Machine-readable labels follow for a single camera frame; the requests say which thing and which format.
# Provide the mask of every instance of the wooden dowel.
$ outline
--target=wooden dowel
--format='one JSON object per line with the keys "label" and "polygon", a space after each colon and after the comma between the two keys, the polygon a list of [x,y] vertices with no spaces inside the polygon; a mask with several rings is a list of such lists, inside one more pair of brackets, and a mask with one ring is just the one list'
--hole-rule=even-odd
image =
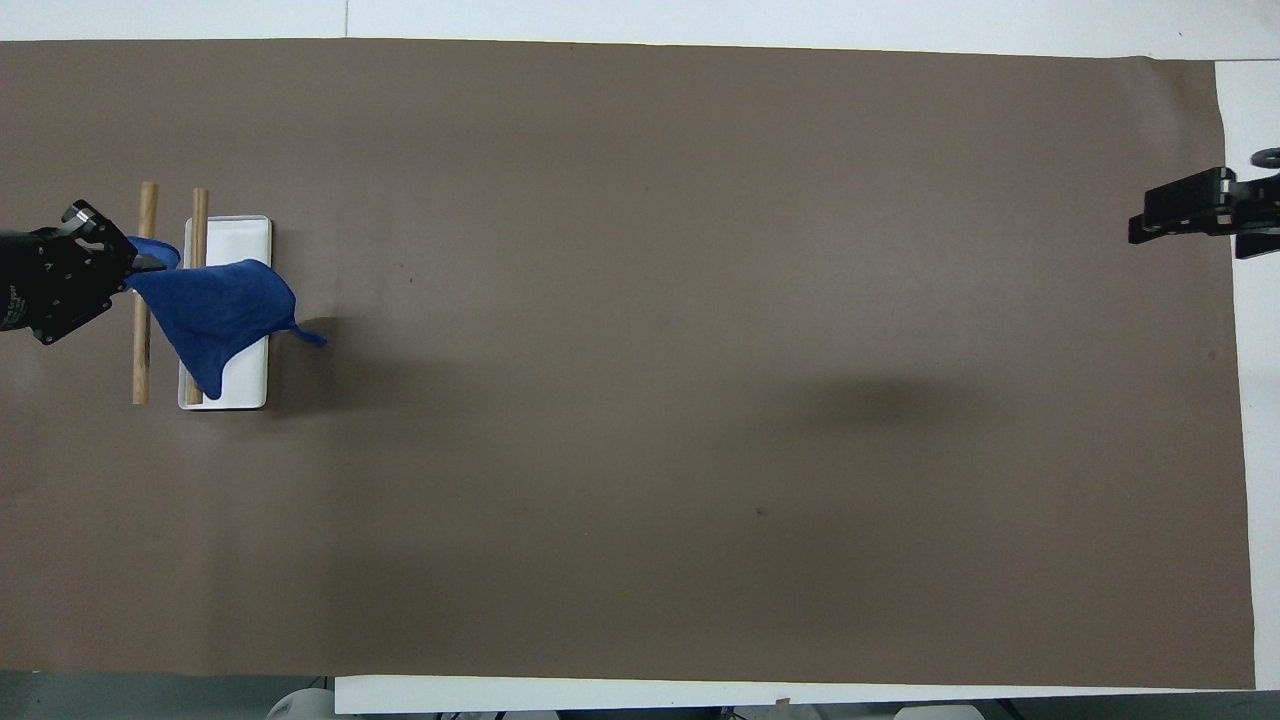
{"label": "wooden dowel", "polygon": [[[209,191],[197,187],[191,192],[191,249],[187,251],[187,268],[205,266],[205,240],[209,233]],[[205,393],[200,392],[196,379],[187,370],[187,405],[200,405]]]}
{"label": "wooden dowel", "polygon": [[[156,199],[160,187],[154,182],[142,183],[138,200],[138,237],[156,234]],[[151,310],[142,295],[133,293],[133,404],[146,405],[151,397]]]}

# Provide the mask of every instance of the white surface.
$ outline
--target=white surface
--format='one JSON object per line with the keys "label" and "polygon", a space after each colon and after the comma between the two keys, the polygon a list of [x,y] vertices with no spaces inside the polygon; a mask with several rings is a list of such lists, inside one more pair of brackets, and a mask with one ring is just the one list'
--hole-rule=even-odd
{"label": "white surface", "polygon": [[349,0],[352,37],[1280,58],[1275,0]]}
{"label": "white surface", "polygon": [[[1249,155],[1280,146],[1280,61],[1219,63],[1226,165],[1239,179],[1275,174]],[[1280,689],[1280,254],[1236,260],[1244,478],[1249,497],[1253,656],[1260,689]]]}
{"label": "white surface", "polygon": [[1056,694],[1193,692],[1169,688],[1000,685],[873,685],[826,683],[689,683],[675,680],[566,680],[358,675],[337,678],[339,714],[581,710],[596,707],[709,707],[717,705],[915,702]]}
{"label": "white surface", "polygon": [[[191,251],[191,220],[182,256]],[[205,238],[205,265],[229,265],[241,260],[271,264],[271,220],[265,215],[225,215],[209,218]],[[266,404],[266,338],[236,354],[223,369],[223,395],[205,397],[200,405],[187,405],[187,369],[178,364],[178,407],[183,410],[251,410]]]}
{"label": "white surface", "polygon": [[0,40],[342,37],[346,0],[0,0]]}

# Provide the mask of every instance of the brown surface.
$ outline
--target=brown surface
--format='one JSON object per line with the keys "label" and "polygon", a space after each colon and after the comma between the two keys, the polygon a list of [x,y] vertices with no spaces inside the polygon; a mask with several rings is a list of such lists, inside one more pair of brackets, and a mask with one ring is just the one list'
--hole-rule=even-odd
{"label": "brown surface", "polygon": [[[275,220],[269,409],[0,338],[0,664],[1247,687],[1210,64],[0,46],[0,225]],[[155,348],[155,378],[174,359]]]}

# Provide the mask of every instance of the white rectangular tray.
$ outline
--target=white rectangular tray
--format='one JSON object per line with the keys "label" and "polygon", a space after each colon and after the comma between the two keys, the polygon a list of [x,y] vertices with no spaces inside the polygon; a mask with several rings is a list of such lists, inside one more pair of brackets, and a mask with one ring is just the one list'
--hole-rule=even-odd
{"label": "white rectangular tray", "polygon": [[[241,260],[271,264],[271,220],[266,215],[224,215],[209,218],[205,265],[229,265]],[[182,256],[191,252],[191,219],[187,220]],[[183,388],[187,369],[178,365],[178,407],[183,410],[252,410],[266,405],[266,338],[246,347],[223,370],[223,396],[205,397],[188,405]]]}

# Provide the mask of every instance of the gray floor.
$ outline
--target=gray floor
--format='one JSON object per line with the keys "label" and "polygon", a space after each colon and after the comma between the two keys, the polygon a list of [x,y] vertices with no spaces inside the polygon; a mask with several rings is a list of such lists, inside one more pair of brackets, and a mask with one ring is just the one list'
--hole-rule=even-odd
{"label": "gray floor", "polygon": [[[0,720],[261,720],[278,700],[316,678],[188,678],[154,674],[0,673]],[[1280,717],[1280,692],[1198,693],[1018,700],[1012,712],[996,702],[974,703],[987,720],[1253,720]],[[892,717],[896,705],[739,707],[746,720],[846,720]],[[492,720],[462,714],[457,720]],[[554,720],[552,712],[518,712],[507,720]]]}

